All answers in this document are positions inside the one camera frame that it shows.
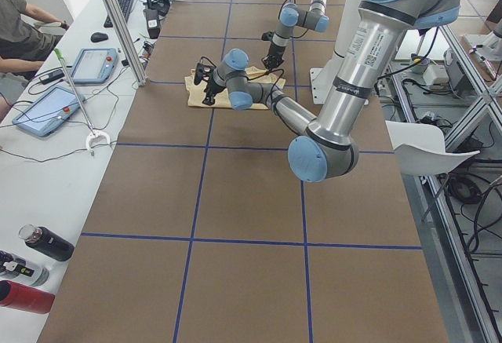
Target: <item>white desk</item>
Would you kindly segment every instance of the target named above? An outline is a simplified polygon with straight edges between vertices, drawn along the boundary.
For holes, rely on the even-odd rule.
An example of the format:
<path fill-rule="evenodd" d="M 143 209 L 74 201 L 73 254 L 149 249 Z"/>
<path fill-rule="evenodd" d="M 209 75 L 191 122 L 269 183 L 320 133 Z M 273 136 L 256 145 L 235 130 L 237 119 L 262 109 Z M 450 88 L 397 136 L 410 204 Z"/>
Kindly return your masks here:
<path fill-rule="evenodd" d="M 91 0 L 81 15 L 77 17 L 71 28 L 61 40 L 61 50 L 67 64 L 73 64 L 79 50 L 85 47 L 119 48 L 118 38 L 113 28 L 104 28 L 106 10 L 101 0 Z M 143 16 L 143 5 L 136 0 L 136 5 L 128 21 L 129 32 L 140 51 L 143 41 L 153 42 L 147 36 L 146 22 Z M 95 31 L 107 33 L 109 39 L 92 43 L 90 36 Z M 112 76 L 115 78 L 125 59 L 119 53 L 119 61 Z M 51 54 L 44 63 L 42 71 L 59 67 L 55 54 Z M 80 93 L 90 97 L 93 91 L 103 86 L 78 87 Z M 111 86 L 111 90 L 119 96 L 115 113 L 110 125 L 104 129 L 116 140 L 127 113 L 133 102 L 137 84 L 133 73 L 128 69 Z M 32 92 L 41 90 L 35 87 Z M 35 100 L 25 90 L 20 100 Z M 106 90 L 85 103 L 86 111 L 96 128 L 104 126 L 112 113 L 116 99 Z M 2 126 L 11 123 L 18 115 L 12 109 L 4 119 Z M 81 111 L 71 117 L 71 121 L 84 121 Z M 47 138 L 37 138 L 16 127 L 0 129 L 0 145 L 6 151 L 25 155 L 36 159 L 46 159 L 63 155 L 78 148 L 85 148 L 85 138 L 89 130 L 83 124 L 64 123 L 55 133 Z M 62 159 L 36 163 L 0 152 L 0 198 L 2 205 L 2 229 L 0 230 L 0 250 L 15 253 L 35 263 L 46 266 L 50 270 L 49 280 L 40 286 L 55 294 L 63 279 L 67 262 L 60 263 L 39 252 L 26 247 L 17 233 L 25 224 L 43 225 L 52 229 L 73 244 L 76 244 L 82 231 L 89 209 L 93 203 L 101 178 L 106 170 L 113 150 L 107 146 L 95 149 L 92 157 L 87 151 L 81 151 Z M 47 319 L 47 315 L 0 308 L 0 340 L 9 343 L 34 343 Z"/>

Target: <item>tablet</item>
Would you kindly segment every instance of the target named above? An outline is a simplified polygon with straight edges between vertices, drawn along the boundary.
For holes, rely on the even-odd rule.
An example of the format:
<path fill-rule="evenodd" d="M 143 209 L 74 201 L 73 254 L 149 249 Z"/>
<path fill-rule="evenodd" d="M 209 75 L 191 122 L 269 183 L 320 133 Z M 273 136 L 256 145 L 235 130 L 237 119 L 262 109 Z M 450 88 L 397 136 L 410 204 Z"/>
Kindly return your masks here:
<path fill-rule="evenodd" d="M 111 75 L 118 54 L 116 49 L 81 49 L 71 68 L 75 84 L 102 84 Z"/>
<path fill-rule="evenodd" d="M 84 96 L 80 96 L 80 101 L 84 100 Z M 45 137 L 61 126 L 79 108 L 77 98 L 70 89 L 52 86 L 13 119 L 13 125 L 38 137 Z"/>

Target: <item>table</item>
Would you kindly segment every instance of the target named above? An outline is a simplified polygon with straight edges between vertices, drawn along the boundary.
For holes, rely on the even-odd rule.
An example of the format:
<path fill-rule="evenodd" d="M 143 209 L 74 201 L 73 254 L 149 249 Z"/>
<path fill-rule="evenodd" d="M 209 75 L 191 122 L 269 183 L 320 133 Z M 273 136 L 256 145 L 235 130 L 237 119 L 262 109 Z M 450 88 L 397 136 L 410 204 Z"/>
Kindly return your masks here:
<path fill-rule="evenodd" d="M 81 48 L 119 48 L 118 38 L 113 28 L 104 28 L 106 10 L 101 0 L 90 0 L 89 4 L 78 16 L 71 28 L 60 41 L 58 48 L 64 55 L 67 64 L 72 64 Z M 147 35 L 146 23 L 142 13 L 142 4 L 136 5 L 129 17 L 128 28 L 136 48 L 140 51 L 143 37 Z M 105 42 L 92 43 L 90 35 L 95 31 L 106 32 L 109 39 Z M 123 66 L 119 62 L 109 82 L 117 77 Z M 43 64 L 41 71 L 59 67 L 60 64 L 51 54 Z M 96 128 L 107 123 L 116 98 L 103 91 L 93 97 L 96 89 L 102 86 L 78 86 L 78 90 L 86 97 L 85 103 Z M 111 90 L 118 95 L 115 113 L 109 126 L 104 129 L 116 140 L 127 113 L 133 102 L 137 84 L 130 70 L 126 70 L 113 84 Z M 35 87 L 37 92 L 42 88 Z M 34 100 L 35 97 L 25 90 L 20 100 Z M 2 126 L 10 124 L 19 114 L 12 109 L 4 119 Z M 83 114 L 77 112 L 71 121 L 82 121 Z M 5 127 L 0 130 L 0 144 L 4 150 L 47 159 L 85 148 L 85 138 L 89 130 L 81 123 L 64 123 L 55 133 L 47 138 L 33 137 L 16 127 Z M 29 162 L 6 153 L 0 153 L 0 195 L 2 196 L 2 230 L 0 231 L 0 250 L 15 253 L 50 269 L 50 277 L 39 289 L 56 293 L 67 268 L 67 262 L 59 263 L 24 245 L 17 237 L 19 228 L 25 224 L 43 225 L 52 229 L 72 243 L 77 243 L 85 223 L 89 208 L 94 200 L 101 177 L 106 170 L 113 148 L 102 147 L 95 150 L 92 157 L 87 151 L 80 151 L 63 159 L 46 163 Z M 47 315 L 40 316 L 9 308 L 0 308 L 0 331 L 3 341 L 16 343 L 32 343 L 37 340 Z"/>
<path fill-rule="evenodd" d="M 448 341 L 377 99 L 359 164 L 321 184 L 293 176 L 270 111 L 187 106 L 200 56 L 258 64 L 283 1 L 174 2 L 38 343 Z M 285 93 L 316 114 L 308 72 L 343 4 L 285 55 Z"/>

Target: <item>keyboard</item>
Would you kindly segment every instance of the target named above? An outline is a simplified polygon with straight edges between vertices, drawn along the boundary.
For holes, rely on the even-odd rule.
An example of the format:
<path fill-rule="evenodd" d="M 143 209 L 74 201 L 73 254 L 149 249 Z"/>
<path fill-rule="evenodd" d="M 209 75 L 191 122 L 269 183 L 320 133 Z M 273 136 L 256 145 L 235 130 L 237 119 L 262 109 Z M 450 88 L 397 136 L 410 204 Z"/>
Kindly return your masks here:
<path fill-rule="evenodd" d="M 118 0 L 118 4 L 120 5 L 120 10 L 124 15 L 125 21 L 129 19 L 129 15 L 131 14 L 131 9 L 133 8 L 134 0 Z M 113 27 L 111 23 L 110 17 L 107 16 L 106 21 L 104 22 L 104 27 Z"/>

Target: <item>yellow cloth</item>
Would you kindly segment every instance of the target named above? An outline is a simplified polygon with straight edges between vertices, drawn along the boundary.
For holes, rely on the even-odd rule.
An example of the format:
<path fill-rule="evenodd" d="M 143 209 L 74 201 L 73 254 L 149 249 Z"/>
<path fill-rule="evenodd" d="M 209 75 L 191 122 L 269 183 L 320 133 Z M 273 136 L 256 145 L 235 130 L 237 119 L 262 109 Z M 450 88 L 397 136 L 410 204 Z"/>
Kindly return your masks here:
<path fill-rule="evenodd" d="M 265 73 L 265 70 L 260 70 L 256 67 L 246 68 L 246 72 L 249 78 L 255 78 Z M 185 86 L 188 91 L 188 106 L 193 106 L 197 108 L 231 108 L 230 100 L 228 99 L 228 91 L 225 89 L 223 92 L 218 93 L 215 98 L 215 104 L 213 106 L 207 106 L 202 103 L 206 94 L 204 89 L 206 87 L 206 82 L 201 82 L 198 86 L 194 84 L 195 70 L 191 70 L 191 75 L 185 77 Z M 277 76 L 274 74 L 269 74 L 257 78 L 252 82 L 265 82 L 273 84 L 277 80 Z M 286 84 L 285 79 L 281 78 L 277 82 L 279 88 L 284 88 Z M 253 104 L 250 109 L 266 110 L 267 107 L 263 104 Z"/>

